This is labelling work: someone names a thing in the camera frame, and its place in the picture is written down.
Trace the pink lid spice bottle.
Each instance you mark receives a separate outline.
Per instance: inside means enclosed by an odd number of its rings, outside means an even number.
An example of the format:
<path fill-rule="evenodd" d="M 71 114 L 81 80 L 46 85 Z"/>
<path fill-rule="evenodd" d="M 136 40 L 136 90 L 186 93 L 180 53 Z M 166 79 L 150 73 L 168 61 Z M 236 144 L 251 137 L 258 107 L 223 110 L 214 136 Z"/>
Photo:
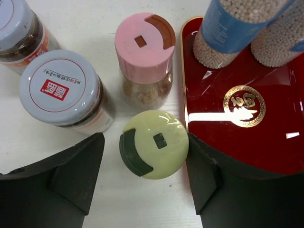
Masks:
<path fill-rule="evenodd" d="M 173 83 L 175 32 L 163 17 L 136 13 L 118 26 L 114 38 L 127 102 L 141 110 L 160 108 Z"/>

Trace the sauce jar white lid front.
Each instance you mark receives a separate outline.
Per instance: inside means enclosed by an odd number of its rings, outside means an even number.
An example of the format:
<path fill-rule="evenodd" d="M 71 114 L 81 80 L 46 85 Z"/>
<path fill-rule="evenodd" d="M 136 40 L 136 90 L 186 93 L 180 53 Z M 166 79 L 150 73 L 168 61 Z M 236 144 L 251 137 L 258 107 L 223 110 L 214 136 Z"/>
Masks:
<path fill-rule="evenodd" d="M 24 70 L 19 98 L 35 119 L 92 135 L 114 121 L 114 103 L 91 63 L 73 51 L 54 50 Z"/>

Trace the tall jar silver lid front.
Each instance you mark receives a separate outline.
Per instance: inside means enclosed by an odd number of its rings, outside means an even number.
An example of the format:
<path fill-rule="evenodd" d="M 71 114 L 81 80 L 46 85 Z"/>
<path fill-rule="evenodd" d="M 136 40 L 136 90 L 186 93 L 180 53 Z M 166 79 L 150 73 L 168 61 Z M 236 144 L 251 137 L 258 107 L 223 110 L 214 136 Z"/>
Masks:
<path fill-rule="evenodd" d="M 291 4 L 291 0 L 212 0 L 193 42 L 195 58 L 211 69 L 226 67 Z"/>

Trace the tall jar silver lid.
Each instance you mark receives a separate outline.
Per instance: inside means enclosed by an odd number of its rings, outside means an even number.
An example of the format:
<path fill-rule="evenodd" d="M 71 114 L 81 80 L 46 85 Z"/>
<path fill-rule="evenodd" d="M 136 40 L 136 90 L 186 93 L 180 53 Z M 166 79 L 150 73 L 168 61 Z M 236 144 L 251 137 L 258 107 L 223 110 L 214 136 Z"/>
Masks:
<path fill-rule="evenodd" d="M 255 59 L 267 67 L 280 67 L 304 52 L 304 2 L 296 0 L 252 42 Z"/>
<path fill-rule="evenodd" d="M 212 0 L 193 42 L 195 58 L 211 69 L 226 67 L 291 4 L 291 0 Z"/>

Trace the yellow-green lid spice bottle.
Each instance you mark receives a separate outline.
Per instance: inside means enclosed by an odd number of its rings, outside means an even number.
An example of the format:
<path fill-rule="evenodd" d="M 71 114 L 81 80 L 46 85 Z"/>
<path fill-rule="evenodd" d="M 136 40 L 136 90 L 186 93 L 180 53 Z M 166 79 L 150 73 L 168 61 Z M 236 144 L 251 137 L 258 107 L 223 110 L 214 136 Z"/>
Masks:
<path fill-rule="evenodd" d="M 174 115 L 149 110 L 134 116 L 124 127 L 119 151 L 125 166 L 135 175 L 151 180 L 167 178 L 186 161 L 189 137 Z"/>

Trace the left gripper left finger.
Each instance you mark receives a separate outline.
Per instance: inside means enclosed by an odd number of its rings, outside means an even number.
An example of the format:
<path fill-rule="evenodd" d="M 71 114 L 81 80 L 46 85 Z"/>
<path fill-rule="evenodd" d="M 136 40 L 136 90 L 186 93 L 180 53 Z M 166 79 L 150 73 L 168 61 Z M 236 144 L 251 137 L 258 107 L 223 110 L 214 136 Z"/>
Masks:
<path fill-rule="evenodd" d="M 0 176 L 2 228 L 80 228 L 105 146 L 102 133 Z"/>

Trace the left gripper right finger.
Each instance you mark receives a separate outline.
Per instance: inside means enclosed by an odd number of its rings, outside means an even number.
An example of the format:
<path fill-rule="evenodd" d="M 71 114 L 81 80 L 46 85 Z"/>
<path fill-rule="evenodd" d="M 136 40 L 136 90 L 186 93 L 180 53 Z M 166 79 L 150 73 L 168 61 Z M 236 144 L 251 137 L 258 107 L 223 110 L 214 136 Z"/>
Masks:
<path fill-rule="evenodd" d="M 247 165 L 189 134 L 186 159 L 195 211 L 205 228 L 301 228 L 304 174 Z"/>

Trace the tall jar silver lid back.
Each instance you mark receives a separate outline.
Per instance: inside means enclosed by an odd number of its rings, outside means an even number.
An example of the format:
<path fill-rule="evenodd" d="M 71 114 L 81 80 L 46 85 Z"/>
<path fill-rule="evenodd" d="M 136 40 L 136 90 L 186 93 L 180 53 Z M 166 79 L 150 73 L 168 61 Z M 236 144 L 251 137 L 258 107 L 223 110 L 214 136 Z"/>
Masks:
<path fill-rule="evenodd" d="M 304 52 L 304 2 L 296 0 L 252 42 L 255 59 L 267 67 L 280 67 Z"/>

